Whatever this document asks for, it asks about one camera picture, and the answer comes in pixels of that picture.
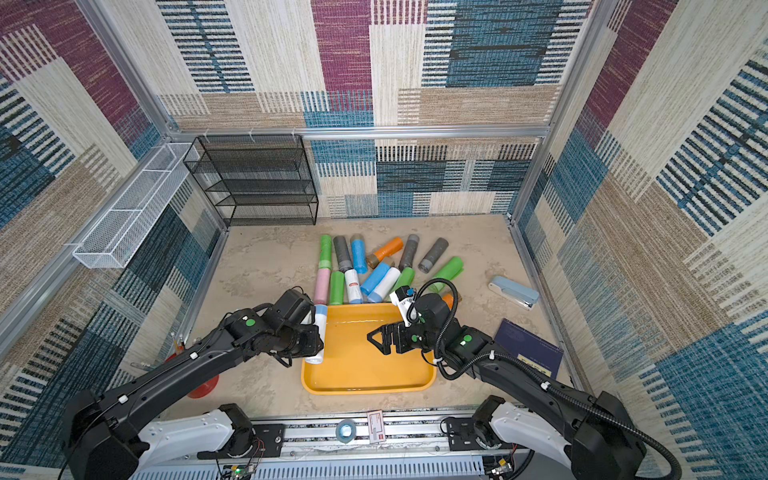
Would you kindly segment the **white blue trash bag roll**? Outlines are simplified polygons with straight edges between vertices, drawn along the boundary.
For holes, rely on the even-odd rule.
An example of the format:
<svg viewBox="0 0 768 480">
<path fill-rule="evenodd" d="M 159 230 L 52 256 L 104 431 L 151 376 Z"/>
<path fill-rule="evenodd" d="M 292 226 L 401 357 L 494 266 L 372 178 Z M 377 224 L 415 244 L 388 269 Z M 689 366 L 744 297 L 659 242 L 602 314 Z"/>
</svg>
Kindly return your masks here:
<svg viewBox="0 0 768 480">
<path fill-rule="evenodd" d="M 326 305 L 315 305 L 314 312 L 310 313 L 303 324 L 314 326 L 317 332 L 316 335 L 316 352 L 314 355 L 306 357 L 304 361 L 310 365 L 320 365 L 324 361 L 325 355 L 325 337 L 328 321 L 328 307 Z"/>
</svg>

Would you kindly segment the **pink trash bag roll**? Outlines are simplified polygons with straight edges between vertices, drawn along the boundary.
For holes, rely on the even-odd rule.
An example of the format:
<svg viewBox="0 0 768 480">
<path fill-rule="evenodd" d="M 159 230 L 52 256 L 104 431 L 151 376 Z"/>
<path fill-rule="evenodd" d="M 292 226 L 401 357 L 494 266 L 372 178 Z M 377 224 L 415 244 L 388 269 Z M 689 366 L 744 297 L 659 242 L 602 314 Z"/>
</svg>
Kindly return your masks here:
<svg viewBox="0 0 768 480">
<path fill-rule="evenodd" d="M 316 305 L 328 304 L 331 274 L 332 271 L 329 268 L 319 268 L 317 271 L 313 296 Z"/>
</svg>

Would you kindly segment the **short green trash bag roll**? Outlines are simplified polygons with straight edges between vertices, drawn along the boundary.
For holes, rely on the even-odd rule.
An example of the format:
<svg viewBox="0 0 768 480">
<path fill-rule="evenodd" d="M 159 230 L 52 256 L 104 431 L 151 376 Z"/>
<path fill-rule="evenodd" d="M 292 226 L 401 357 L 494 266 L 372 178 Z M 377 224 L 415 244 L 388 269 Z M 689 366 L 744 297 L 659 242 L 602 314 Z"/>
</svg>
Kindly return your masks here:
<svg viewBox="0 0 768 480">
<path fill-rule="evenodd" d="M 334 271 L 330 278 L 330 289 L 328 304 L 338 306 L 344 304 L 345 295 L 345 276 L 341 271 Z"/>
</svg>

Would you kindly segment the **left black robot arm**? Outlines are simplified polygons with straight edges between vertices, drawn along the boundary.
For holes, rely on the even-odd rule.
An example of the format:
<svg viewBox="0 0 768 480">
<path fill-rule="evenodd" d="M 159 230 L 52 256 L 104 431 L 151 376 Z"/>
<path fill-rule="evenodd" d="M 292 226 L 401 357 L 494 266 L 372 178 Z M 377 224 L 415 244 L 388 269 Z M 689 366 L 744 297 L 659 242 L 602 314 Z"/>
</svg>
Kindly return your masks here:
<svg viewBox="0 0 768 480">
<path fill-rule="evenodd" d="M 253 459 L 259 441 L 234 404 L 181 422 L 156 419 L 206 382 L 260 354 L 286 368 L 294 359 L 318 354 L 323 341 L 316 312 L 306 294 L 289 289 L 274 303 L 226 313 L 202 340 L 135 380 L 101 394 L 77 392 L 61 417 L 66 470 L 76 479 L 128 479 L 187 454 Z"/>
</svg>

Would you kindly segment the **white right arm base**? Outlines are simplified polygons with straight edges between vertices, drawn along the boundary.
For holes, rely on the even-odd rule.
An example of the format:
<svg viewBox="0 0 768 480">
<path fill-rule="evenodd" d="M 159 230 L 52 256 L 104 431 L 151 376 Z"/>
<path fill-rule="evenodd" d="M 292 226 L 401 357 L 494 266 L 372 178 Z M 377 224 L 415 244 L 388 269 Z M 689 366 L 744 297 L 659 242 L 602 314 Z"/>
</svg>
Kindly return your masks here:
<svg viewBox="0 0 768 480">
<path fill-rule="evenodd" d="M 570 468 L 569 443 L 540 416 L 489 396 L 471 417 L 446 416 L 440 430 L 451 451 L 512 450 L 524 447 Z"/>
</svg>

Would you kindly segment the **yellow plastic storage tray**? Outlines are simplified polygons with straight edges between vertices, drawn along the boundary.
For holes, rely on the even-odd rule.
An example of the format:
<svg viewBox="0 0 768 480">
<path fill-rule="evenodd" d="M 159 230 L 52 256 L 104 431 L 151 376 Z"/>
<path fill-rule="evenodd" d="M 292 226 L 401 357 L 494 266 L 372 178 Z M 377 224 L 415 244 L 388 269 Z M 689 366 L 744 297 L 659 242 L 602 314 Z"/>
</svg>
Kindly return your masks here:
<svg viewBox="0 0 768 480">
<path fill-rule="evenodd" d="M 400 320 L 397 307 L 390 303 L 330 306 L 324 360 L 302 365 L 304 389 L 313 395 L 362 395 L 431 387 L 437 370 L 417 350 L 384 355 L 367 340 L 371 331 Z"/>
</svg>

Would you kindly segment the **white blue-end trash bag roll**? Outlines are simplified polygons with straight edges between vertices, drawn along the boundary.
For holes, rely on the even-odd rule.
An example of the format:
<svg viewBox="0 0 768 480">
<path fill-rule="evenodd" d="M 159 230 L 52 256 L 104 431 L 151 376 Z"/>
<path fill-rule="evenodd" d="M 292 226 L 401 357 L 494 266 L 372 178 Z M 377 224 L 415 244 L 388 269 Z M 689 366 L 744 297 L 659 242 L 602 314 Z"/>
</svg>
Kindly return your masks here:
<svg viewBox="0 0 768 480">
<path fill-rule="evenodd" d="M 368 298 L 368 301 L 371 303 L 381 303 L 385 298 L 388 297 L 390 290 L 398 280 L 399 276 L 401 275 L 401 272 L 396 267 L 391 267 L 390 270 L 387 272 L 386 276 L 382 279 L 382 281 L 378 284 L 378 286 L 374 289 L 374 291 L 371 293 L 371 295 Z"/>
</svg>

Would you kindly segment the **light blue trash bag roll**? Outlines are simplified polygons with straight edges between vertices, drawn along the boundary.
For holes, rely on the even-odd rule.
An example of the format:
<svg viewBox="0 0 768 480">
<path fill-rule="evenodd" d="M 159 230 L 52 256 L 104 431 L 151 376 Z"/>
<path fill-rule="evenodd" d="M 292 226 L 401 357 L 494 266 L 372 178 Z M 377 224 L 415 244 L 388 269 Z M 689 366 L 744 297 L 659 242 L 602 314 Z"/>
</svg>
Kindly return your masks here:
<svg viewBox="0 0 768 480">
<path fill-rule="evenodd" d="M 362 283 L 361 291 L 365 297 L 369 297 L 391 268 L 391 260 L 385 259 L 376 266 L 368 278 Z"/>
</svg>

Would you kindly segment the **green roll beside white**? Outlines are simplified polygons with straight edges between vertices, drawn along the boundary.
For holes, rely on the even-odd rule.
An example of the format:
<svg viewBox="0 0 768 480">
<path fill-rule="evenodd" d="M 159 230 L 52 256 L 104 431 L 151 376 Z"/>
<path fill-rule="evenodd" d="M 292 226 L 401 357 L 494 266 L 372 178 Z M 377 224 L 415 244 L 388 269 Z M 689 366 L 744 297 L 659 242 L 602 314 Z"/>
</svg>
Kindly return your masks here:
<svg viewBox="0 0 768 480">
<path fill-rule="evenodd" d="M 393 291 L 396 291 L 400 287 L 408 287 L 411 286 L 413 283 L 415 277 L 415 271 L 411 267 L 405 267 L 401 275 L 399 276 L 398 280 L 396 281 L 395 285 L 393 286 Z"/>
</svg>

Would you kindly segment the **grey trash bag roll right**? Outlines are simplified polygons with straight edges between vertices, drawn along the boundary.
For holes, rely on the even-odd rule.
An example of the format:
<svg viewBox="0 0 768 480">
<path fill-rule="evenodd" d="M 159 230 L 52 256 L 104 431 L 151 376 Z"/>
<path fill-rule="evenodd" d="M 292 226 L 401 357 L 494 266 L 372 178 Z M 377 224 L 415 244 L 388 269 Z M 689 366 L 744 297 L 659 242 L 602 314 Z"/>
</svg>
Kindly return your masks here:
<svg viewBox="0 0 768 480">
<path fill-rule="evenodd" d="M 449 242 L 445 238 L 439 237 L 419 262 L 418 269 L 423 273 L 429 273 L 445 253 L 448 246 Z"/>
</svg>

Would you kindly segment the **white red label card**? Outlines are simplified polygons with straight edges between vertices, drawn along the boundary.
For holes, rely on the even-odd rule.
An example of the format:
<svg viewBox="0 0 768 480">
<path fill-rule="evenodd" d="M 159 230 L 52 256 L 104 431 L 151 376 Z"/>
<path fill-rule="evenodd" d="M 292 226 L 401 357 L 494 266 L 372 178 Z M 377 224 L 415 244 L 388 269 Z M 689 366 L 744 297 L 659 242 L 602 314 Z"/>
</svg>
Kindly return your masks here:
<svg viewBox="0 0 768 480">
<path fill-rule="evenodd" d="M 380 444 L 386 441 L 385 422 L 381 410 L 369 411 L 367 414 L 368 435 L 371 444 Z"/>
</svg>

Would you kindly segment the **light blue stapler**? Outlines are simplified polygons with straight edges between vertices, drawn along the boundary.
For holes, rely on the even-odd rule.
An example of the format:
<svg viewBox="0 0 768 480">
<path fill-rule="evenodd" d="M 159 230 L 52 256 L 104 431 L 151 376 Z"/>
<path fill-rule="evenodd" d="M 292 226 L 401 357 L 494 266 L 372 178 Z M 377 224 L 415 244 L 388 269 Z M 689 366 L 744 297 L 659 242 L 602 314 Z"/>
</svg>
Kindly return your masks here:
<svg viewBox="0 0 768 480">
<path fill-rule="evenodd" d="M 503 276 L 493 277 L 488 284 L 488 288 L 506 300 L 527 310 L 531 310 L 540 298 L 538 291 Z"/>
</svg>

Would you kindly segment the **dark blue notebook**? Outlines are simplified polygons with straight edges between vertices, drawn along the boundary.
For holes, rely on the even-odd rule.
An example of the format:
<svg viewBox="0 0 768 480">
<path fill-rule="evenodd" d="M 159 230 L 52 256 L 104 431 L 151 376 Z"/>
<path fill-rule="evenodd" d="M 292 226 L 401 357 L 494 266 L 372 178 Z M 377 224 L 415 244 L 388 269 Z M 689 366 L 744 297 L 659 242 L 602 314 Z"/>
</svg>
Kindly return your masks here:
<svg viewBox="0 0 768 480">
<path fill-rule="evenodd" d="M 508 319 L 503 319 L 494 340 L 509 354 L 556 379 L 563 350 Z"/>
</svg>

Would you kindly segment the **black mesh shelf rack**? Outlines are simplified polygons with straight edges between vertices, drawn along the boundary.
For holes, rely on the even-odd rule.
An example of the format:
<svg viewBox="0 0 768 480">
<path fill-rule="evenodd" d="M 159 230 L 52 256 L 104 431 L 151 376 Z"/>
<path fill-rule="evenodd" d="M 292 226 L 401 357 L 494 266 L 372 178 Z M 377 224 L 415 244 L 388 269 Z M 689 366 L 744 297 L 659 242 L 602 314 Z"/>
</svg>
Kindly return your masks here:
<svg viewBox="0 0 768 480">
<path fill-rule="evenodd" d="M 318 193 L 298 135 L 201 135 L 183 163 L 228 228 L 317 221 Z"/>
</svg>

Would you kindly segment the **tape roll on rail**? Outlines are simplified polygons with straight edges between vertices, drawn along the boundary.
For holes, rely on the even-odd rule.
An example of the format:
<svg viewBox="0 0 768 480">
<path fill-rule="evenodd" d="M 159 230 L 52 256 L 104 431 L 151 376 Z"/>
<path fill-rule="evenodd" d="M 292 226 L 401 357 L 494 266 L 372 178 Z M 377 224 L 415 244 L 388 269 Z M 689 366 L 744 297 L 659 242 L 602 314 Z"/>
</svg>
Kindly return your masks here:
<svg viewBox="0 0 768 480">
<path fill-rule="evenodd" d="M 352 419 L 343 419 L 336 425 L 335 436 L 342 444 L 349 444 L 357 435 L 356 422 Z"/>
</svg>

